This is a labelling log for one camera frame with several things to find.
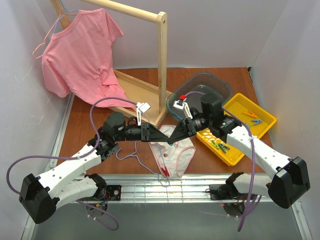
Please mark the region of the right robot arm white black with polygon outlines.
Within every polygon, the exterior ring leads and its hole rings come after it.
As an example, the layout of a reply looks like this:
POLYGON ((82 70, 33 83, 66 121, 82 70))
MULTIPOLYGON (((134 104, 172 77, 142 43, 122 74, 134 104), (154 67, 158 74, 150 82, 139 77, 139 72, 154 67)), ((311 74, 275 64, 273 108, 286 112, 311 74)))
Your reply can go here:
POLYGON ((288 209, 310 189, 307 163, 300 157, 290 158, 266 145, 255 137, 250 128, 222 106, 213 94, 200 98, 202 111, 190 108, 186 95, 175 100, 173 107, 184 113, 169 137, 169 144, 196 135, 206 128, 213 136, 235 147, 260 166, 266 177, 256 177, 255 173, 234 172, 225 184, 214 190, 218 196, 235 198, 241 194, 269 197, 279 207, 288 209))

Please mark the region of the white pink-trimmed underwear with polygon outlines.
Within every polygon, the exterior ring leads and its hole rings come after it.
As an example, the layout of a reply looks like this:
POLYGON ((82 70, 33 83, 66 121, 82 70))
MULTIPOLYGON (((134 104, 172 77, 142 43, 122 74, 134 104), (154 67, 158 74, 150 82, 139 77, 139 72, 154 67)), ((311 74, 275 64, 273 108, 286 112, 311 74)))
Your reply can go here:
POLYGON ((169 179, 181 178, 196 152, 189 137, 173 143, 173 146, 166 142, 149 142, 148 144, 162 175, 161 168, 167 167, 169 179))

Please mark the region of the red clothespin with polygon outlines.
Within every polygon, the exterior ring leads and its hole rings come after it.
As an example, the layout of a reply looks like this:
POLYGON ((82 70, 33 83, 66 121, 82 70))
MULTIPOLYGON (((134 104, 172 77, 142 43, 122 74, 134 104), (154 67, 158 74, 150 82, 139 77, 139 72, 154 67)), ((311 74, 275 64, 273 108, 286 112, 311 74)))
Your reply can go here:
POLYGON ((162 171, 162 174, 167 178, 170 176, 170 173, 168 172, 168 169, 167 167, 165 166, 164 168, 161 167, 161 171, 162 171))

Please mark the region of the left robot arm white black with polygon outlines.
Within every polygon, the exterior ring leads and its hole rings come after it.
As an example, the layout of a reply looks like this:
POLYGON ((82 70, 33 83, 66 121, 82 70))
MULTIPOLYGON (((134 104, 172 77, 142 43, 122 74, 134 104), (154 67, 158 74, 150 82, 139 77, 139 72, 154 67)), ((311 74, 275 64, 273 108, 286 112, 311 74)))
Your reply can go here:
POLYGON ((169 137, 152 124, 126 125, 125 116, 113 112, 98 129, 98 135, 74 155, 74 160, 65 160, 38 176, 27 175, 22 181, 19 201, 32 220, 40 224, 70 202, 83 198, 104 200, 107 183, 101 176, 94 173, 87 174, 80 181, 75 181, 75 178, 115 154, 119 149, 118 142, 168 140, 169 137))

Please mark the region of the light blue wire hanger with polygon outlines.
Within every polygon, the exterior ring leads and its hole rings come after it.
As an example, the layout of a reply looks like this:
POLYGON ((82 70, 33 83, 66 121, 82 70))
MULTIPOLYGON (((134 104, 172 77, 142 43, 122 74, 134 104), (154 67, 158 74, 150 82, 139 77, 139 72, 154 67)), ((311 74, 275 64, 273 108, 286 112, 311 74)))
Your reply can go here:
POLYGON ((170 179, 169 177, 165 177, 165 179, 167 180, 167 184, 164 184, 162 182, 162 179, 160 177, 160 174, 151 170, 149 167, 147 167, 145 164, 143 164, 138 156, 138 149, 137 149, 137 141, 134 142, 134 151, 129 154, 129 155, 126 155, 124 157, 119 157, 118 154, 120 153, 120 151, 122 150, 122 148, 119 148, 117 150, 117 152, 115 153, 115 157, 119 160, 119 161, 123 161, 125 159, 128 159, 128 158, 136 158, 136 160, 138 161, 139 165, 141 165, 143 168, 145 168, 146 170, 148 170, 151 174, 155 175, 156 176, 156 179, 158 181, 158 183, 163 187, 163 188, 168 188, 171 186, 171 182, 170 182, 170 179))

